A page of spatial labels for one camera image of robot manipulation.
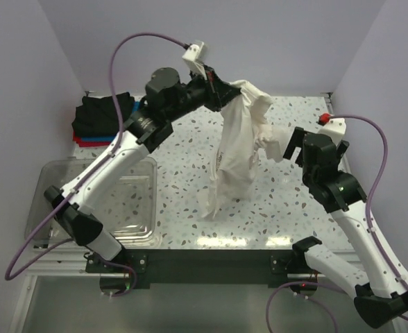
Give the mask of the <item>white printed t-shirt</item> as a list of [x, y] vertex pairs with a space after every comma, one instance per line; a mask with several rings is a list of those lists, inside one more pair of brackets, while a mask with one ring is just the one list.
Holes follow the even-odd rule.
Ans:
[[269, 94], [247, 80], [230, 85], [241, 94], [221, 110], [223, 129], [210, 159], [210, 184], [197, 193], [205, 219], [213, 219], [232, 200], [248, 198], [257, 176], [259, 150], [264, 150], [268, 160], [279, 163], [291, 137], [289, 129], [267, 121], [266, 113], [273, 104]]

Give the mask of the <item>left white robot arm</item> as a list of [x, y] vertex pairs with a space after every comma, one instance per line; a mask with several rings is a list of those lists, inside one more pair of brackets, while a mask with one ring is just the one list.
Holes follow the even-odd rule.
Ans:
[[221, 80], [213, 68], [191, 73], [182, 83], [170, 67], [156, 70], [145, 86], [145, 95], [123, 123], [124, 131], [77, 178], [62, 188], [50, 186], [44, 193], [57, 209], [55, 220], [77, 245], [103, 260], [124, 265], [124, 246], [93, 215], [94, 206], [130, 166], [152, 153], [173, 133], [172, 123], [204, 106], [219, 112], [241, 90]]

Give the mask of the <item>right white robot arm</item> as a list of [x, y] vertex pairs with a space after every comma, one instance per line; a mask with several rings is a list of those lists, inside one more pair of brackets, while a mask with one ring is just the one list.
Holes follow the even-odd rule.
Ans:
[[284, 152], [303, 170], [303, 184], [342, 229], [363, 268], [335, 255], [314, 236], [293, 244], [298, 261], [324, 274], [353, 301], [362, 320], [377, 329], [408, 312], [408, 270], [397, 258], [373, 215], [358, 180], [339, 170], [349, 144], [327, 133], [295, 128]]

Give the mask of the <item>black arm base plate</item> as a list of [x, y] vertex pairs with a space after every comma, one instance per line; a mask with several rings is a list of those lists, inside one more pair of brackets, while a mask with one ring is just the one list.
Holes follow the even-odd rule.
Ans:
[[103, 291], [149, 289], [153, 284], [261, 284], [276, 288], [296, 280], [315, 282], [310, 269], [292, 250], [130, 249], [110, 264], [86, 253], [85, 271], [100, 276]]

